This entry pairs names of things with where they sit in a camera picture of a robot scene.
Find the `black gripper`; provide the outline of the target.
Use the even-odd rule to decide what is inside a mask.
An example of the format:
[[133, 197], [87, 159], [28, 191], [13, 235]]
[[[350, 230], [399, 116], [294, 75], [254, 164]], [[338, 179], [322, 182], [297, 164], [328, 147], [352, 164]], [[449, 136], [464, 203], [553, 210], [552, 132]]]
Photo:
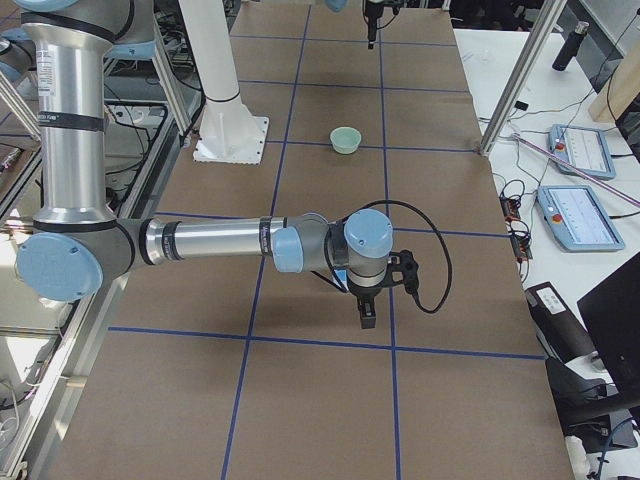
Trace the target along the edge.
[[347, 280], [349, 292], [357, 299], [360, 324], [362, 329], [373, 329], [376, 327], [375, 297], [386, 288], [383, 282], [373, 286], [362, 286]]
[[364, 1], [364, 20], [367, 25], [367, 48], [373, 49], [376, 42], [376, 30], [378, 20], [381, 18], [381, 2], [373, 0]]

